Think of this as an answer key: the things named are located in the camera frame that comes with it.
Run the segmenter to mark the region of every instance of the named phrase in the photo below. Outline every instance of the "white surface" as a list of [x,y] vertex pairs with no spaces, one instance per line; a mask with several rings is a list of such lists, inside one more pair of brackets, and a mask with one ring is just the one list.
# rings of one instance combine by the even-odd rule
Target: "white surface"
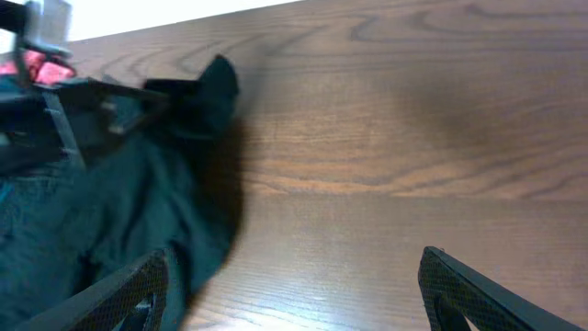
[[[294,1],[299,0],[69,0],[73,6],[69,40],[85,40]],[[11,47],[11,34],[0,30],[0,53]]]

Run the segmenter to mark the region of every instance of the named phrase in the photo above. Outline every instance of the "dark green fabric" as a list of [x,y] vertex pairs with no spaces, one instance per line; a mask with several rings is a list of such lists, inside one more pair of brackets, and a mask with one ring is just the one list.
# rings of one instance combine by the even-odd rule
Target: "dark green fabric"
[[[40,179],[55,184],[50,198],[18,197],[27,211],[0,242],[0,330],[160,247],[172,248],[170,260],[176,262],[169,269],[162,329],[176,329],[187,296],[223,262],[234,228],[203,196],[195,169],[206,164],[230,123],[235,73],[217,57],[197,82],[154,80],[145,87],[172,96],[166,118],[86,173],[63,171],[56,177],[61,184]],[[4,204],[14,207],[10,196],[26,183],[5,180],[11,183]]]

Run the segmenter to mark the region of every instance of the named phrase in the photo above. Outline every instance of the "wooden surface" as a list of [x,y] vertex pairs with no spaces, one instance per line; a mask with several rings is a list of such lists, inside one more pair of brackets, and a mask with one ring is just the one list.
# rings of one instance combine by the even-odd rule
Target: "wooden surface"
[[583,1],[309,0],[72,50],[132,85],[237,67],[207,180],[243,229],[186,328],[425,330],[426,245],[588,328]]

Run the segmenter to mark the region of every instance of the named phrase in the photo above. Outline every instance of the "red fabric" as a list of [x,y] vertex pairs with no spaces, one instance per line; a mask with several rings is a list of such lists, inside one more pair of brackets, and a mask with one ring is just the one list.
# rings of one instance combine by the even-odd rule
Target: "red fabric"
[[[52,85],[64,79],[75,77],[75,70],[57,63],[46,62],[45,54],[38,51],[25,52],[25,65],[30,79],[38,84]],[[16,74],[14,62],[0,64],[0,74]]]

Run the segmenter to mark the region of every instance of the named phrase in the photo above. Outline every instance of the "wood grain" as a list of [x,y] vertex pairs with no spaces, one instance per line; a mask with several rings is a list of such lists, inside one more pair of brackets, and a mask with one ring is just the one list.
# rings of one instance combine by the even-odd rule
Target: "wood grain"
[[237,67],[209,179],[243,233],[188,328],[426,329],[425,245],[588,327],[583,1],[309,0],[72,50],[131,85]]

